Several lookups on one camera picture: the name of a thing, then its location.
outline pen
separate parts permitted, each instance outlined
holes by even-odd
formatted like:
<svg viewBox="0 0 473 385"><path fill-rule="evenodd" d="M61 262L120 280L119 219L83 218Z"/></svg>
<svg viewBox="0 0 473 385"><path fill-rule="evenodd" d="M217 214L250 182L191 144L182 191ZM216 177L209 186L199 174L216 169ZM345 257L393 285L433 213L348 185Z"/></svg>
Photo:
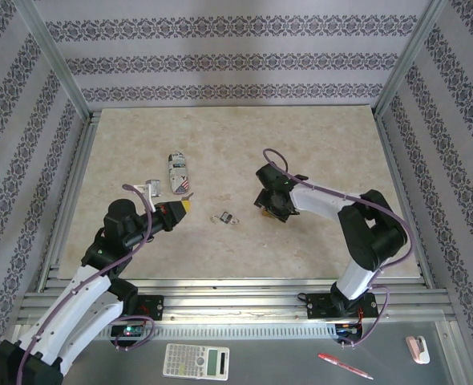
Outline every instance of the pen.
<svg viewBox="0 0 473 385"><path fill-rule="evenodd" d="M336 365L337 367L342 367L348 371L352 371L355 375L360 375L361 377L365 377L366 379L374 379L368 373L365 373L364 371L360 371L359 369L356 369L355 367L342 363L340 362L339 359L337 359L336 357L333 357L332 355L319 354L318 357L320 359L323 359L324 361L327 361L328 363L332 363L333 365Z"/></svg>

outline beige table surface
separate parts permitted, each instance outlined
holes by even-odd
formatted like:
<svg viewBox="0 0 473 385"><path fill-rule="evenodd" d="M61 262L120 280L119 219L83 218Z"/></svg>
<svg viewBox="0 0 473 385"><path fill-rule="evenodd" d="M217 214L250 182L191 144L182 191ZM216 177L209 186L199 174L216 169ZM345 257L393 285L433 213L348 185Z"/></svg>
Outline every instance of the beige table surface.
<svg viewBox="0 0 473 385"><path fill-rule="evenodd" d="M105 109L62 255L59 276L71 278L103 225L108 205L132 199L123 183L160 179L162 197L179 200L168 181L168 155L187 160L192 211L171 233L159 233L125 269L126 278L337 278L350 256L340 225L312 213L286 224L253 205L261 184L261 151L272 147L290 172L348 193L381 191L398 199L367 106L192 107ZM213 224L225 210L238 225ZM418 277L415 259L385 273Z"/></svg>

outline small object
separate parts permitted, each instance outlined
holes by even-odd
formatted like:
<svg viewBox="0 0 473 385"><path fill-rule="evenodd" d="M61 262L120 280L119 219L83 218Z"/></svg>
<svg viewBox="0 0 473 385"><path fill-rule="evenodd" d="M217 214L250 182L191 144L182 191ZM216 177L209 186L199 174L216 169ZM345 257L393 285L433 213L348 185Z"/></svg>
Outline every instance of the small object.
<svg viewBox="0 0 473 385"><path fill-rule="evenodd" d="M228 380L229 349L168 343L165 350L165 377L180 379Z"/></svg>
<svg viewBox="0 0 473 385"><path fill-rule="evenodd" d="M182 201L189 201L189 200L190 200L190 197L191 197L192 195L194 195L193 192L189 193L186 197L182 197L181 200L182 200Z"/></svg>
<svg viewBox="0 0 473 385"><path fill-rule="evenodd" d="M153 204L153 197L159 197L160 194L158 195L153 195L153 187L152 186L158 187L158 193L160 192L160 181L157 179L152 179L152 180L147 180L146 184L134 184L133 187L139 190L140 193L142 193L149 202L149 205L151 206L151 211L154 213L156 211L155 205Z"/></svg>
<svg viewBox="0 0 473 385"><path fill-rule="evenodd" d="M419 335L417 338L413 336L406 337L406 343L410 349L411 357L416 363L426 364L430 362L431 357L429 357L426 339L423 336Z"/></svg>
<svg viewBox="0 0 473 385"><path fill-rule="evenodd" d="M342 363L339 359L337 359L336 357L332 355L320 353L318 355L318 358L323 359L324 361L327 361L328 363L332 363L333 365L336 365L337 367L341 367L347 371L350 371L354 373L355 375L360 375L361 377L364 377L366 379L374 379L368 373L365 373L364 371L360 371L359 369L356 369L355 367L347 365L346 363Z"/></svg>
<svg viewBox="0 0 473 385"><path fill-rule="evenodd" d="M217 218L221 221L223 221L225 224L230 224L230 225L237 225L238 222L240 222L238 219L236 219L232 214L228 213L227 211L224 211L220 217L217 215L212 215L210 217L210 221L213 223L216 223L216 221L213 220L213 218Z"/></svg>
<svg viewBox="0 0 473 385"><path fill-rule="evenodd" d="M181 152L176 151L169 155L169 179L173 193L179 195L188 191L187 167Z"/></svg>
<svg viewBox="0 0 473 385"><path fill-rule="evenodd" d="M158 179L146 180L146 184L150 185L152 197L159 197L160 195L162 195L162 189L160 187L160 180Z"/></svg>

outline wall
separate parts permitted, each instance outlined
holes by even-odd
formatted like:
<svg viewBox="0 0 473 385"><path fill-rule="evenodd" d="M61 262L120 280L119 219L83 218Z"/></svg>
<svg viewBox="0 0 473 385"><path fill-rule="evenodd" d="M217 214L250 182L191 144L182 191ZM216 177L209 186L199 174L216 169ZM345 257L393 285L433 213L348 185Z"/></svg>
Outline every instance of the wall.
<svg viewBox="0 0 473 385"><path fill-rule="evenodd" d="M45 253L82 126L14 5L0 0L0 339Z"/></svg>
<svg viewBox="0 0 473 385"><path fill-rule="evenodd" d="M473 1L446 5L382 122L473 362Z"/></svg>
<svg viewBox="0 0 473 385"><path fill-rule="evenodd" d="M91 109L373 103L428 0L40 0Z"/></svg>

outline robotic arm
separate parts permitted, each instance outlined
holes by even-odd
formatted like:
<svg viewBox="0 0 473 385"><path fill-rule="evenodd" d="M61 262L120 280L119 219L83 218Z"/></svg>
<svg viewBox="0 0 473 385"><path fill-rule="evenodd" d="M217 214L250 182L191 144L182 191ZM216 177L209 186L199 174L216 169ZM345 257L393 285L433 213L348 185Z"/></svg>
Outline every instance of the robotic arm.
<svg viewBox="0 0 473 385"><path fill-rule="evenodd" d="M155 211L146 242L152 241L159 231L172 231L190 208L188 201L155 206L150 203ZM106 325L135 311L138 290L119 278L131 258L80 290L76 289L81 282L125 258L144 240L148 231L148 215L138 216L135 204L127 199L112 202L103 223L104 227L98 231L82 259L82 266L50 309L16 343L5 340L0 344L0 385L16 384L18 369L27 350L29 354L22 368L23 383L59 385L78 354ZM66 296L70 299L60 306ZM34 337L44 322L49 323L35 343Z"/></svg>
<svg viewBox="0 0 473 385"><path fill-rule="evenodd" d="M298 215L298 210L310 211L340 223L351 261L331 287L330 302L338 317L353 313L381 266L406 244L407 235L400 223L363 203L298 184L271 164L260 168L256 175L264 188L254 204L264 215L286 222L290 215ZM303 175L295 177L301 181L308 179ZM376 190L361 196L340 195L361 198L391 211L384 196Z"/></svg>

